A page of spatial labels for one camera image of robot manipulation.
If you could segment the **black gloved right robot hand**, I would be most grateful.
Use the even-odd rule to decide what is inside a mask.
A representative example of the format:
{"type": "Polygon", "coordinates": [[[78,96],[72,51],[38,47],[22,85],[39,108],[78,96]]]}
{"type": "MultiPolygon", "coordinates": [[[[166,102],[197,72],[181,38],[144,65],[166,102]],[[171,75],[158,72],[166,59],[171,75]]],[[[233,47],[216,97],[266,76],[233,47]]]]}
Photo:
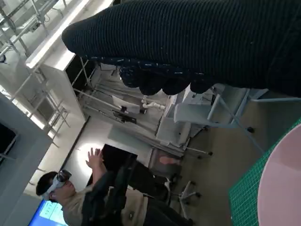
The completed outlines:
{"type": "Polygon", "coordinates": [[[147,96],[215,84],[301,95],[298,0],[131,0],[69,25],[62,40],[147,96]]]}

